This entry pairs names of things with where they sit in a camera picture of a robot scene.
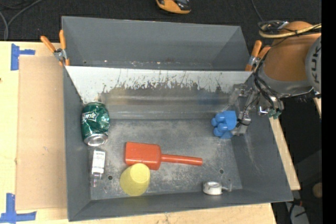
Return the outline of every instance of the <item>blue object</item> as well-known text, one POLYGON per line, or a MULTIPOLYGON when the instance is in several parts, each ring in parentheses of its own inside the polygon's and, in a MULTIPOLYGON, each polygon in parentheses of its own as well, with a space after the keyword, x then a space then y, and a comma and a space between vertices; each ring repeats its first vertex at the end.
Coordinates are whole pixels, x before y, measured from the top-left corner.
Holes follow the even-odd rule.
POLYGON ((223 112, 217 113, 215 119, 217 122, 223 122, 225 120, 225 113, 223 112))
POLYGON ((211 120, 211 125, 212 125, 213 127, 217 127, 218 122, 216 121, 215 118, 212 118, 212 120, 211 120))
POLYGON ((15 195, 11 193, 6 194, 6 212, 1 213, 0 223, 15 224, 17 221, 35 220, 36 212, 17 214, 15 211, 15 195))
POLYGON ((11 63, 10 69, 11 70, 18 70, 19 69, 19 56, 20 55, 35 55, 35 50, 25 49, 20 50, 20 47, 12 43, 12 53, 11 53, 11 63))
POLYGON ((230 130, 237 125, 237 116, 234 110, 219 112, 211 119, 211 125, 214 127, 213 133, 220 138, 231 138, 233 135, 230 130))
POLYGON ((223 132, 221 132, 217 127, 214 128, 214 135, 221 137, 223 132))
POLYGON ((226 132, 228 130, 228 126, 226 124, 226 122, 221 122, 218 124, 217 128, 222 132, 226 132))

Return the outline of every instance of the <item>plastic bottle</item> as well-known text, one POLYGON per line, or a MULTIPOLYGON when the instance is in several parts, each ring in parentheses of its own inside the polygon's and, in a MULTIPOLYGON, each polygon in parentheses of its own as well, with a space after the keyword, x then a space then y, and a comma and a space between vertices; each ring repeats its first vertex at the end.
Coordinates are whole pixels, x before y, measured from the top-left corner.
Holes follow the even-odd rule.
POLYGON ((106 152, 97 147, 89 147, 89 179, 91 187, 97 187, 105 169, 106 152))

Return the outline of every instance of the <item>yellow cup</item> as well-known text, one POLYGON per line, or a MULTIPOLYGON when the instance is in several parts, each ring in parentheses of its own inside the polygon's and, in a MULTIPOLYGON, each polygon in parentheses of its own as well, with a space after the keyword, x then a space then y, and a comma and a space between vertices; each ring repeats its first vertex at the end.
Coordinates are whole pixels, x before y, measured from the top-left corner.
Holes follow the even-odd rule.
POLYGON ((130 196, 139 196, 146 192, 150 178, 150 170, 145 164, 133 164, 122 172, 120 187, 130 196))

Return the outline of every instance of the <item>black carpet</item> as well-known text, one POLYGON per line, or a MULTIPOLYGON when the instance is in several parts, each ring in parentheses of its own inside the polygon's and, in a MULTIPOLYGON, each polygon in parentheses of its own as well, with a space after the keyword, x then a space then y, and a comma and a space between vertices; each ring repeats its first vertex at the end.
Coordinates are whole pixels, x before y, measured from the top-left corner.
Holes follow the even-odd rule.
MULTIPOLYGON (((59 42, 61 17, 71 15, 238 25, 242 28, 250 53, 257 39, 268 42, 259 36, 258 22, 274 19, 289 22, 303 20, 314 25, 321 23, 322 6, 322 0, 190 0, 192 11, 189 14, 167 15, 159 11, 155 0, 34 1, 37 0, 0 0, 0 11, 9 23, 7 40, 39 41, 40 36, 45 35, 52 42, 59 42)), ((0 40, 4 40, 4 31, 5 24, 0 18, 0 40)), ((321 149, 321 122, 314 104, 288 101, 285 106, 287 109, 281 116, 281 124, 296 164, 321 149)), ((279 209, 276 214, 280 219, 279 209)))

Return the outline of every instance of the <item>green soda can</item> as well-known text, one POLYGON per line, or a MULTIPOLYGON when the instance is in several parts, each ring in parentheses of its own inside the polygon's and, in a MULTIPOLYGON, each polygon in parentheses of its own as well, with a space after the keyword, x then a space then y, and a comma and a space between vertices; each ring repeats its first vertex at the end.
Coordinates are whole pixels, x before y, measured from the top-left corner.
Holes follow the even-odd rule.
POLYGON ((88 103, 82 110, 81 132, 83 141, 89 146, 107 142, 110 127, 109 112, 101 102, 88 103))

